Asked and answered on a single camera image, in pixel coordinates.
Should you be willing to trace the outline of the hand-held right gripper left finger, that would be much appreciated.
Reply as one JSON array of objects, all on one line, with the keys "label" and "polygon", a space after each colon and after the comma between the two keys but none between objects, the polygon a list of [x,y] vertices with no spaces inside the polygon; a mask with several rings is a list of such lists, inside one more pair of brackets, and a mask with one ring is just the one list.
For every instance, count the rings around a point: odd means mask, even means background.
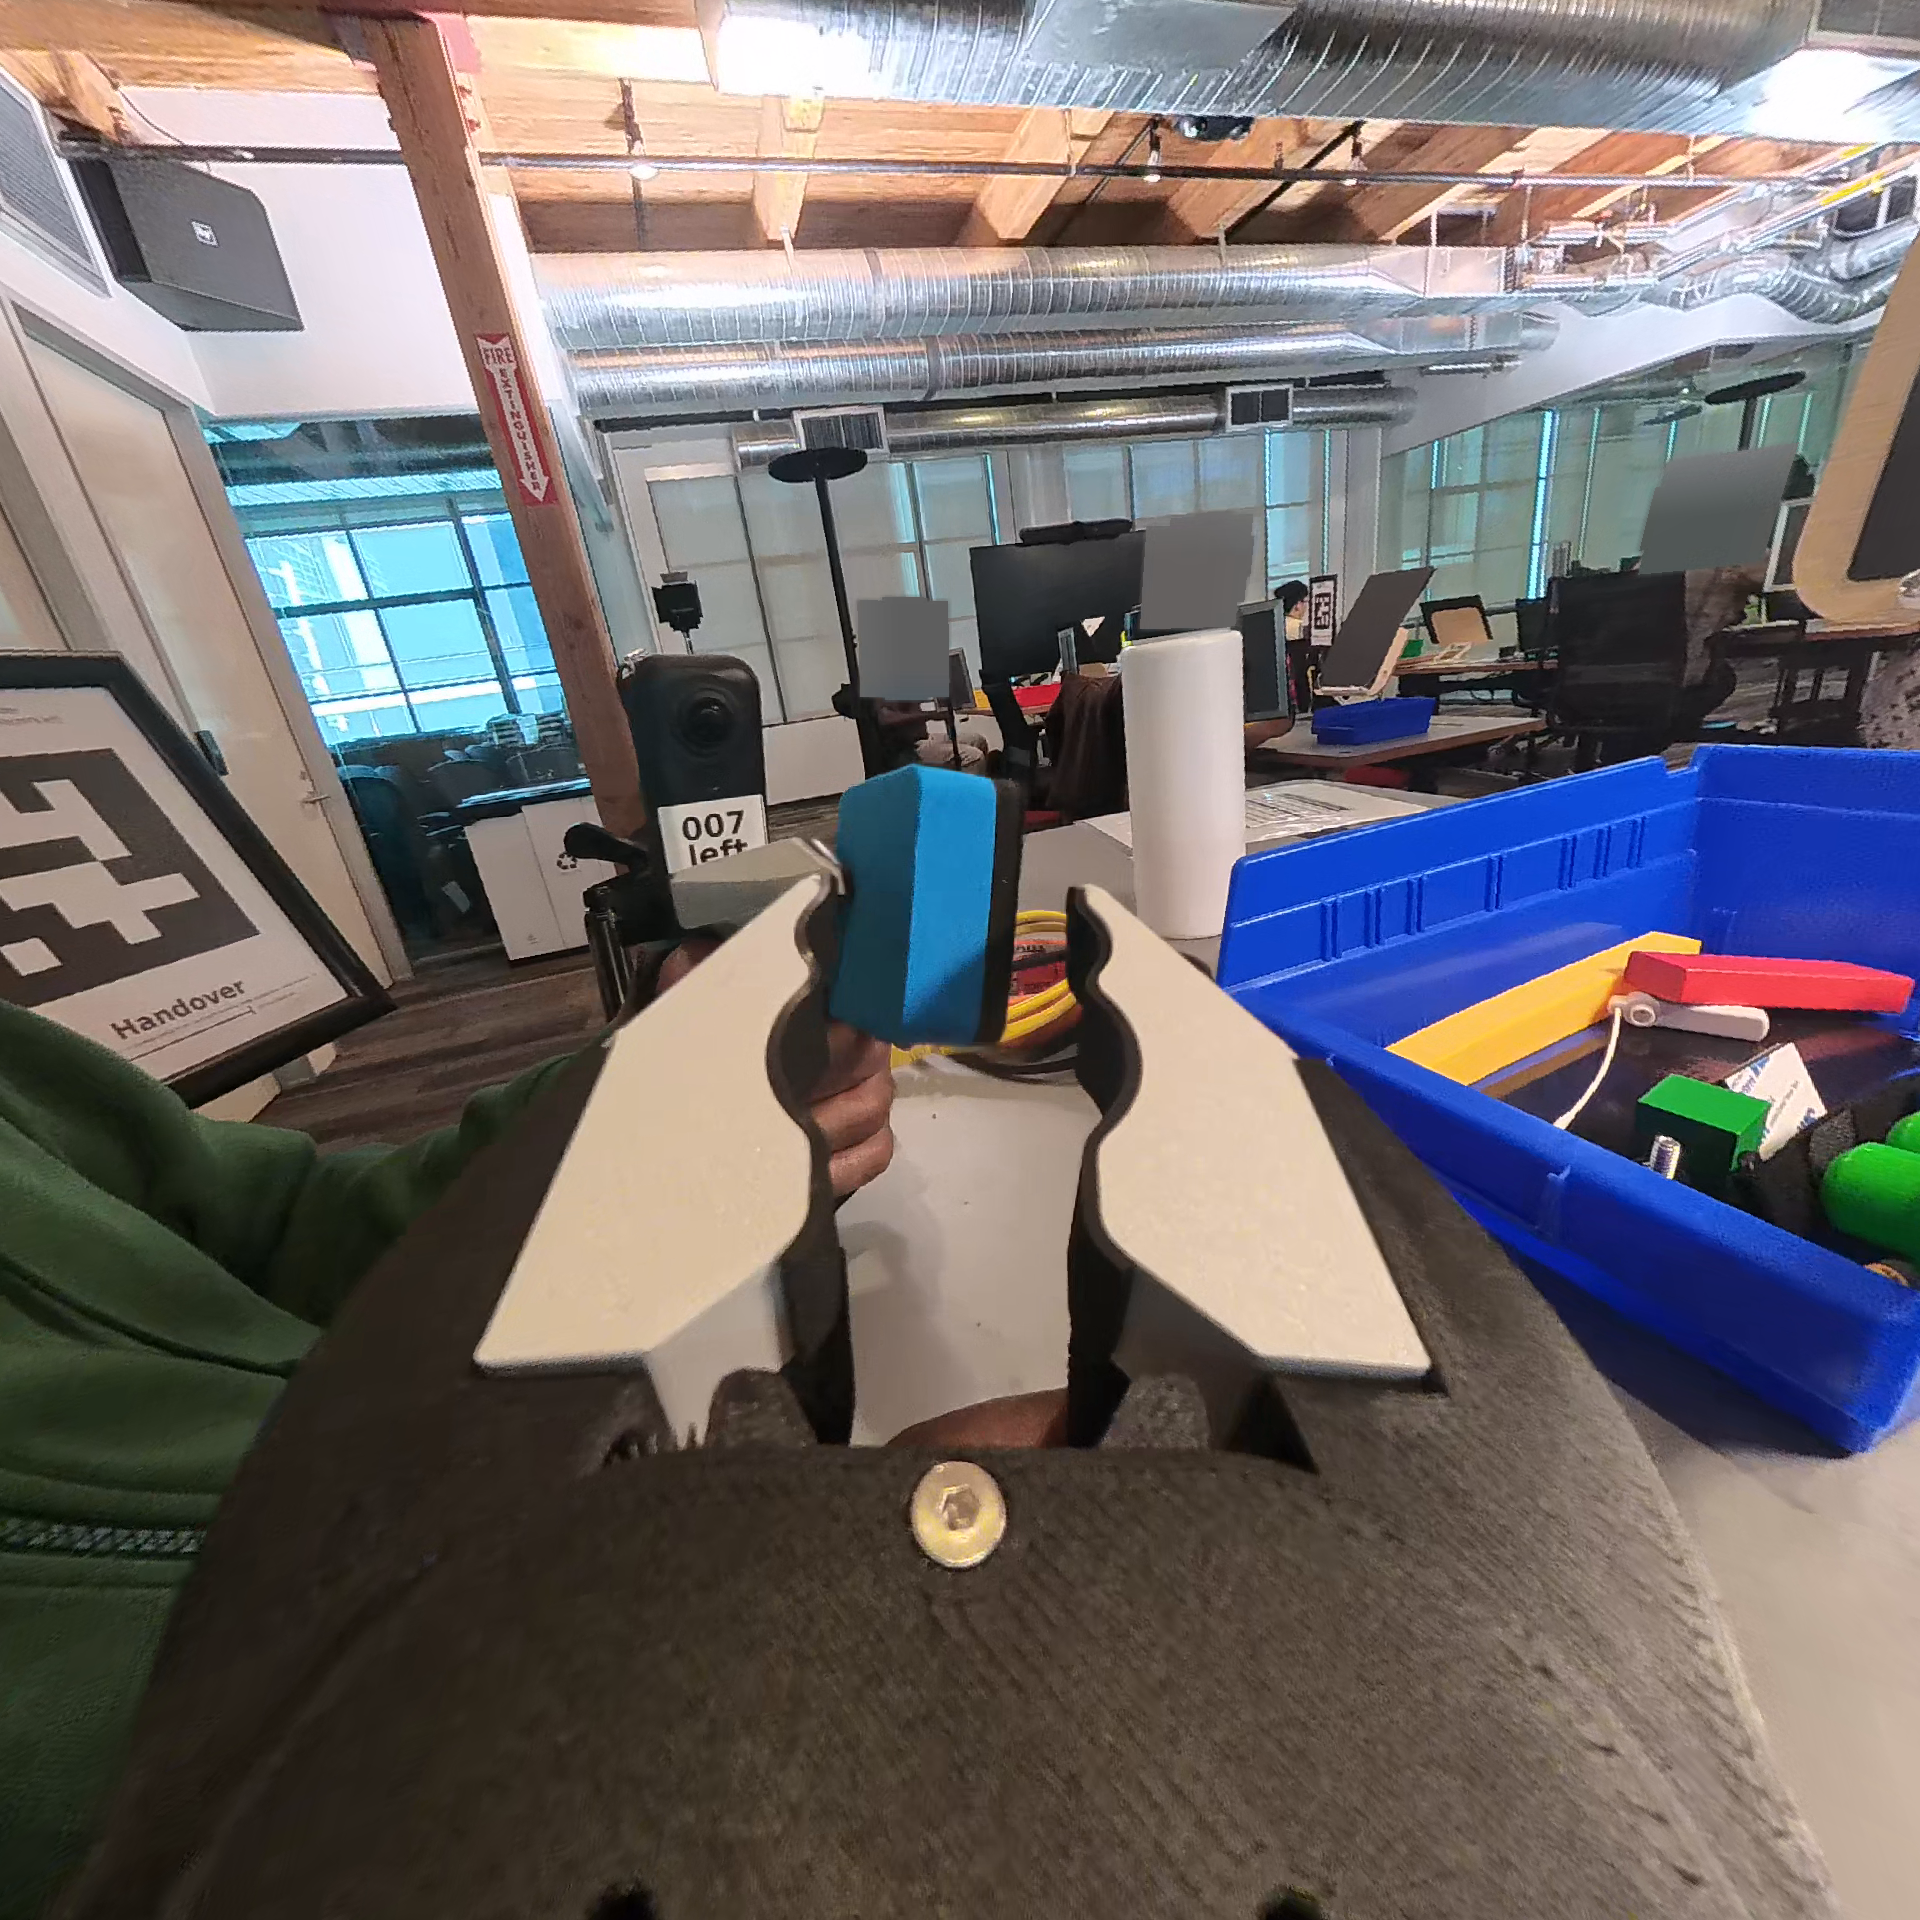
[{"label": "hand-held right gripper left finger", "polygon": [[485,1376],[644,1373],[672,1437],[731,1373],[781,1376],[815,1436],[855,1415],[828,1061],[836,879],[790,879],[603,1048],[472,1349]]}]

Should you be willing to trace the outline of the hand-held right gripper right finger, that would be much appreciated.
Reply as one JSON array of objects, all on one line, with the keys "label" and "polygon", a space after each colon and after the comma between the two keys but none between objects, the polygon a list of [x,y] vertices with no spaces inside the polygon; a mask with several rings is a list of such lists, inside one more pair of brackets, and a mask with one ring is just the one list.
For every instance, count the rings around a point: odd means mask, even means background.
[{"label": "hand-held right gripper right finger", "polygon": [[1094,1102],[1068,1239],[1064,1439],[1185,1380],[1205,1437],[1277,1448],[1279,1380],[1432,1365],[1305,1062],[1116,894],[1068,894],[1077,1081]]}]

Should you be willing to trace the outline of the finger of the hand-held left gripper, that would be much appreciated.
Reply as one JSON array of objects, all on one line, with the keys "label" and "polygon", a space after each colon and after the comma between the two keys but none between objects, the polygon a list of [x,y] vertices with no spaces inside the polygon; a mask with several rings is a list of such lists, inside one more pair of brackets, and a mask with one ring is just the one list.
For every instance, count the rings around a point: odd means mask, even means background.
[{"label": "finger of the hand-held left gripper", "polygon": [[841,864],[823,841],[808,836],[699,862],[675,872],[667,890],[681,934],[727,936],[805,879],[821,879],[828,895],[848,890]]}]

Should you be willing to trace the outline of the light blue foam block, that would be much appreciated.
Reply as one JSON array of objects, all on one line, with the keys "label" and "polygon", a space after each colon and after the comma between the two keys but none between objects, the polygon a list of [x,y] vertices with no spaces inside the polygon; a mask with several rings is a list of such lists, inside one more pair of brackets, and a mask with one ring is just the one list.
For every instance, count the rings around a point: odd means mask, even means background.
[{"label": "light blue foam block", "polygon": [[998,1041],[1022,842],[1019,783],[924,764],[855,783],[836,810],[829,1016],[897,1046]]}]

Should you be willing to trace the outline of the large blue plastic bin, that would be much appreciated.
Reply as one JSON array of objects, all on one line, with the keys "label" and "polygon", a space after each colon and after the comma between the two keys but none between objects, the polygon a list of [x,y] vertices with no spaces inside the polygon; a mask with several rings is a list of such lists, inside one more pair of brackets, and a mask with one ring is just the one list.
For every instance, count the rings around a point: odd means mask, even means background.
[{"label": "large blue plastic bin", "polygon": [[1702,748],[1249,852],[1215,977],[1524,1265],[1857,1453],[1916,1420],[1916,1289],[1389,1046],[1646,933],[1912,976],[1916,882],[1912,751]]}]

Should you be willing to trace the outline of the person's left hand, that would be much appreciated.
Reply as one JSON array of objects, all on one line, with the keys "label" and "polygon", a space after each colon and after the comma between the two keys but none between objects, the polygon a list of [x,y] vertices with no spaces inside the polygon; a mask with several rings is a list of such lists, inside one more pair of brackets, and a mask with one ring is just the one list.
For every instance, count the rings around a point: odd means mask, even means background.
[{"label": "person's left hand", "polygon": [[[656,959],[656,1001],[676,989],[712,949],[715,938],[707,936],[665,949]],[[852,1193],[870,1185],[896,1154],[896,1078],[885,1041],[836,1020],[828,1022],[824,1038],[828,1053],[808,1084],[806,1112],[829,1146],[831,1201],[839,1208]],[[699,1090],[688,1087],[679,1087],[665,1102],[676,1120],[703,1109]]]}]

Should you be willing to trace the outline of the white recycling cabinet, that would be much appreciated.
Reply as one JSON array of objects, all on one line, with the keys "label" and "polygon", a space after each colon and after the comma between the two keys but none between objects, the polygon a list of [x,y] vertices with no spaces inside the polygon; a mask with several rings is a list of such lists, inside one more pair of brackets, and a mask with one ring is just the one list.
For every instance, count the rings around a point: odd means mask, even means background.
[{"label": "white recycling cabinet", "polygon": [[508,957],[583,953],[584,888],[616,872],[605,860],[564,849],[568,826],[601,822],[590,783],[486,790],[455,807],[455,818]]}]

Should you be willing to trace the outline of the black pole round disc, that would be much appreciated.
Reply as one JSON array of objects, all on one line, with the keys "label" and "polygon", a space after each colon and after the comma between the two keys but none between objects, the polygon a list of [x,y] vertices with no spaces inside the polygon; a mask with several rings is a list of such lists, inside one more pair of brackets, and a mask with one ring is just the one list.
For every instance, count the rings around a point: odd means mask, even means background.
[{"label": "black pole round disc", "polygon": [[1702,392],[1708,409],[1737,409],[1737,447],[1751,449],[1761,440],[1766,407],[1774,398],[1795,392],[1808,382],[1803,367],[1752,375]]},{"label": "black pole round disc", "polygon": [[852,610],[848,600],[848,578],[844,569],[841,543],[836,536],[836,524],[831,514],[831,485],[846,477],[861,472],[869,463],[869,452],[864,447],[851,447],[839,442],[823,442],[823,445],[800,445],[775,456],[768,466],[768,472],[775,481],[784,486],[806,486],[813,490],[819,517],[823,526],[823,545],[828,554],[828,570],[831,585],[831,606],[836,614],[836,628],[841,637],[844,650],[844,668],[846,668],[846,682],[835,694],[835,709],[855,720],[857,728],[867,728],[870,722],[870,710],[867,698],[861,697],[860,688],[860,671],[857,671],[857,637],[852,628]]}]

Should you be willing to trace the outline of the black circuit board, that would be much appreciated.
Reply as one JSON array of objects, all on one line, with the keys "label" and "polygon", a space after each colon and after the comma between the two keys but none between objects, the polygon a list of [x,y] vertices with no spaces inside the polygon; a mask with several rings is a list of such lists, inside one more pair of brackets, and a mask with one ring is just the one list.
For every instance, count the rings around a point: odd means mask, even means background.
[{"label": "black circuit board", "polygon": [[1628,1026],[1613,1061],[1601,1068],[1604,1039],[1606,1030],[1595,1026],[1478,1081],[1478,1090],[1540,1120],[1572,1112],[1571,1129],[1576,1138],[1632,1158],[1633,1109],[1641,1094],[1670,1072],[1721,1084],[1728,1072],[1765,1048],[1782,1041],[1800,1048],[1828,1114],[1774,1158],[1745,1158],[1725,1197],[1766,1216],[1816,1210],[1816,1149],[1808,1138],[1819,1127],[1839,1133],[1841,1144],[1855,1135],[1881,1138],[1916,1102],[1916,1034],[1875,1022],[1774,1015],[1765,1039]]}]

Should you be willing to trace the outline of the long yellow block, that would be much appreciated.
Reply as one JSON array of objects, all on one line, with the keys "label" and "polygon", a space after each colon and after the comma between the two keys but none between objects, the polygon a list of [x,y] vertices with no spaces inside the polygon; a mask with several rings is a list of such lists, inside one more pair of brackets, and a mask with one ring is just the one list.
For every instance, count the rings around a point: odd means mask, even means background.
[{"label": "long yellow block", "polygon": [[1388,1046],[1406,1062],[1470,1087],[1612,1015],[1633,953],[1701,953],[1688,934],[1651,929],[1521,981]]}]

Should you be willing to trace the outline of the red white arrow sign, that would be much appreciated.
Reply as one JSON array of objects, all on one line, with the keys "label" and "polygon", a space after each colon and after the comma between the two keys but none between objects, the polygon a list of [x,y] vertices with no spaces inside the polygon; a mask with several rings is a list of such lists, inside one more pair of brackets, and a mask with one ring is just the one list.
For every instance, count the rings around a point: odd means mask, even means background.
[{"label": "red white arrow sign", "polygon": [[508,334],[480,332],[472,335],[472,344],[493,392],[518,498],[527,506],[551,506],[555,503],[555,480],[544,452],[539,412],[527,398],[515,340]]}]

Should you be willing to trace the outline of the dark brown jacket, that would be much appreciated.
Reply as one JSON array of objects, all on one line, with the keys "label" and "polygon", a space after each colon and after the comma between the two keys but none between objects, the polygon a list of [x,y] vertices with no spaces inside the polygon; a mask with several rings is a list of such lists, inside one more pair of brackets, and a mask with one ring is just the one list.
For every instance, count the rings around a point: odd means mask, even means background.
[{"label": "dark brown jacket", "polygon": [[1043,740],[1044,809],[1075,825],[1129,807],[1119,673],[1062,679]]}]

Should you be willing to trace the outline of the black television screen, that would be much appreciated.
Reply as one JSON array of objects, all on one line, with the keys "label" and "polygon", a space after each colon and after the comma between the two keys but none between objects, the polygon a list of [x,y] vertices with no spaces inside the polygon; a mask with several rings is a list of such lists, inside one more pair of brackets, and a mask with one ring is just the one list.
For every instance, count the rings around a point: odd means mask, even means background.
[{"label": "black television screen", "polygon": [[1142,596],[1145,534],[969,548],[980,679],[1014,681],[1062,662],[1111,664]]}]

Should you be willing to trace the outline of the white paper roll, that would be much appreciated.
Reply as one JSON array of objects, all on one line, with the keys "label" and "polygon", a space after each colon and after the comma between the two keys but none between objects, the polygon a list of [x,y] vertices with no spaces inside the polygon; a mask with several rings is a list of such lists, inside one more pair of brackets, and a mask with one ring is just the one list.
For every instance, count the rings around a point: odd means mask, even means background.
[{"label": "white paper roll", "polygon": [[1245,849],[1238,633],[1127,649],[1119,705],[1137,919],[1171,941],[1212,938]]}]

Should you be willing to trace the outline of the green cube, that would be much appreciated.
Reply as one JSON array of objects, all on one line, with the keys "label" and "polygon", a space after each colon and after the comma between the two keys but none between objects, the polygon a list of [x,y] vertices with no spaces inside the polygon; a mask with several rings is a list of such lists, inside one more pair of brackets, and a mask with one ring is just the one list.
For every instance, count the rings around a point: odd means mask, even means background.
[{"label": "green cube", "polygon": [[1641,1094],[1630,1154],[1670,1182],[1725,1200],[1766,1127],[1761,1096],[1670,1072]]}]

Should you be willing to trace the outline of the white card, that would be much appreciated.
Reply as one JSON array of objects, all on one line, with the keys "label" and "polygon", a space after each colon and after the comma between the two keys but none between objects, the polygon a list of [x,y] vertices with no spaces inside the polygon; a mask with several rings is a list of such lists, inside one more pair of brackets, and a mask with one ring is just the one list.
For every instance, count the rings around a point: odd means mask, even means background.
[{"label": "white card", "polygon": [[1828,1114],[1812,1069],[1792,1041],[1765,1048],[1751,1062],[1734,1068],[1721,1081],[1728,1090],[1766,1104],[1766,1122],[1756,1146],[1759,1161],[1772,1161],[1789,1141]]}]

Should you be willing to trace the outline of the red block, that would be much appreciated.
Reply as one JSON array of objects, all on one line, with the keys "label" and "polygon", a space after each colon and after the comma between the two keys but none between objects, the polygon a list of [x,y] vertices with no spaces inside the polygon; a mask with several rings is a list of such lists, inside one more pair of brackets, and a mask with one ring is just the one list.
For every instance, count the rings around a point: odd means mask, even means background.
[{"label": "red block", "polygon": [[1623,964],[1623,986],[1675,1006],[1895,1016],[1908,1006],[1916,981],[1816,957],[1636,949]]}]

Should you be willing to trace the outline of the tilted grey board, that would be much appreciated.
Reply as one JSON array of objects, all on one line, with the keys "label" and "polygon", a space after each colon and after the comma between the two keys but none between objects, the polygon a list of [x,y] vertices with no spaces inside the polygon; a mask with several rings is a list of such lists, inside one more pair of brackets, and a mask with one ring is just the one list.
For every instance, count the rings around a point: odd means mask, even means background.
[{"label": "tilted grey board", "polygon": [[1431,565],[1367,578],[1316,668],[1319,698],[1350,703],[1385,693],[1408,646],[1406,622],[1423,600],[1431,578]]}]

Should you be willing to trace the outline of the framed marker sign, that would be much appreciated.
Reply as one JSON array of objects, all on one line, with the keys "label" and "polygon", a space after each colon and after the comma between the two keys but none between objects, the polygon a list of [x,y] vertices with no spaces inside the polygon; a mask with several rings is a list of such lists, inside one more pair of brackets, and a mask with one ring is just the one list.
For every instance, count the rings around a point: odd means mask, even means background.
[{"label": "framed marker sign", "polygon": [[392,997],[119,656],[4,650],[3,994],[187,1104]]}]

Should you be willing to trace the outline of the green two-stud brick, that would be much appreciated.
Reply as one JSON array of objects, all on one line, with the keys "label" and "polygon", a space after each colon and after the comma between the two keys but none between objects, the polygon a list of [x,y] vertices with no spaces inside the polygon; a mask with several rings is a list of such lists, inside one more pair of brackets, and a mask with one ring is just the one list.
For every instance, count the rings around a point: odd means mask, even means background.
[{"label": "green two-stud brick", "polygon": [[1819,1178],[1819,1204],[1839,1237],[1918,1263],[1918,1112],[1883,1141],[1841,1149]]}]

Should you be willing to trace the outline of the black office chair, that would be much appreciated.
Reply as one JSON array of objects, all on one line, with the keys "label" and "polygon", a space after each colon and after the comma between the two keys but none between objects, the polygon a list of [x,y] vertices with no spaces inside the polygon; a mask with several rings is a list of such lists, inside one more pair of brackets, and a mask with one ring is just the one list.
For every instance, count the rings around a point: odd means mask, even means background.
[{"label": "black office chair", "polygon": [[1719,637],[1745,596],[1737,566],[1584,570],[1550,585],[1548,722],[1571,745],[1575,773],[1699,737],[1737,690]]}]

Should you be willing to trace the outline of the green jacket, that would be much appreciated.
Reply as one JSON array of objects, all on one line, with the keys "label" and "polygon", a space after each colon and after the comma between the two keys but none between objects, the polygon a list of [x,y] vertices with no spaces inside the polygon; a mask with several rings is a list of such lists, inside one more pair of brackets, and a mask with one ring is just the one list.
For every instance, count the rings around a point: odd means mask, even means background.
[{"label": "green jacket", "polygon": [[4,1916],[40,1916],[87,1855],[213,1512],[318,1336],[215,1305],[148,1342],[4,1282]]}]

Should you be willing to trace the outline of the thick wooden post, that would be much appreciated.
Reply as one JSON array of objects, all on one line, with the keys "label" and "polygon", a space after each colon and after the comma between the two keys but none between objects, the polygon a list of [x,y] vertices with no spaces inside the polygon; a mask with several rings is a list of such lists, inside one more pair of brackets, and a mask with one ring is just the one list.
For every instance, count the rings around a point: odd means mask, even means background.
[{"label": "thick wooden post", "polygon": [[[638,836],[647,825],[629,720],[616,697],[613,641],[567,489],[560,447],[544,404],[534,356],[508,280],[491,198],[483,177],[457,66],[439,15],[359,15],[380,97],[397,137],[415,194],[447,318],[455,329],[486,442],[508,498],[534,606],[560,673],[567,718],[592,799],[605,826]],[[544,452],[555,480],[551,506],[527,506],[515,486],[511,454],[495,418],[475,334],[508,334],[523,384],[539,412]]]}]

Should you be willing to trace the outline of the narrow silver ceiling duct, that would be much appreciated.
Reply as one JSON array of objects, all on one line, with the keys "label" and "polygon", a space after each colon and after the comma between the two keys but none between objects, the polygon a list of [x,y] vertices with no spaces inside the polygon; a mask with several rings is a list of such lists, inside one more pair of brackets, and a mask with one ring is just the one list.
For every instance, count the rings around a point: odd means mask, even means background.
[{"label": "narrow silver ceiling duct", "polygon": [[919,409],[841,407],[819,416],[733,423],[725,433],[739,470],[753,470],[808,449],[805,425],[828,428],[828,447],[870,460],[933,452],[984,452],[1030,445],[1118,440],[1199,440],[1257,430],[1400,425],[1417,392],[1381,380],[1257,382],[1253,385],[1075,394],[1068,399],[993,399]]}]

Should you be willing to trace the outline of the wide silver ceiling duct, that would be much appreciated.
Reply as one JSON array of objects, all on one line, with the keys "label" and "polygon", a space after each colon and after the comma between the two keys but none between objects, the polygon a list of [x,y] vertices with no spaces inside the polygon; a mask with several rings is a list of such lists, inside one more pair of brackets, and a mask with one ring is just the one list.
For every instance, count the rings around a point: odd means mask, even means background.
[{"label": "wide silver ceiling duct", "polygon": [[553,253],[534,288],[590,416],[1372,366],[1548,303],[1507,248],[1382,244]]}]

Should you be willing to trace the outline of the black wall speaker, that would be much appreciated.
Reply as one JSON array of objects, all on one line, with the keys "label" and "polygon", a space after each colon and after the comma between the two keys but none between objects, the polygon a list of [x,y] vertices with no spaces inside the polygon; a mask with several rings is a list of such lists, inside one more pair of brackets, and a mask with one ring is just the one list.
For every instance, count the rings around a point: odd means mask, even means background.
[{"label": "black wall speaker", "polygon": [[238,183],[127,153],[69,161],[112,276],[187,332],[301,332],[270,215]]}]

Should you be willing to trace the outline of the large silver vented duct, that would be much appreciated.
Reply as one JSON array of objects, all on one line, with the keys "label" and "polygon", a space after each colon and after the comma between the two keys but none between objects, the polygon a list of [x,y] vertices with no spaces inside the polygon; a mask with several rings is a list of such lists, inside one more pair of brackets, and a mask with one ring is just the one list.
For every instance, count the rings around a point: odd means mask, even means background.
[{"label": "large silver vented duct", "polygon": [[1916,140],[1905,2],[701,2],[733,94]]}]

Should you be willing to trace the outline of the black board tan frame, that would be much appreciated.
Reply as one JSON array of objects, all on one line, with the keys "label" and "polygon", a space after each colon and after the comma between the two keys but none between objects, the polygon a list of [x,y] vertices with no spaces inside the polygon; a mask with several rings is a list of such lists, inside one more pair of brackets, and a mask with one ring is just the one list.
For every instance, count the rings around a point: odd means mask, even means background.
[{"label": "black board tan frame", "polygon": [[1911,248],[1814,485],[1792,586],[1821,618],[1918,613],[1918,253]]}]

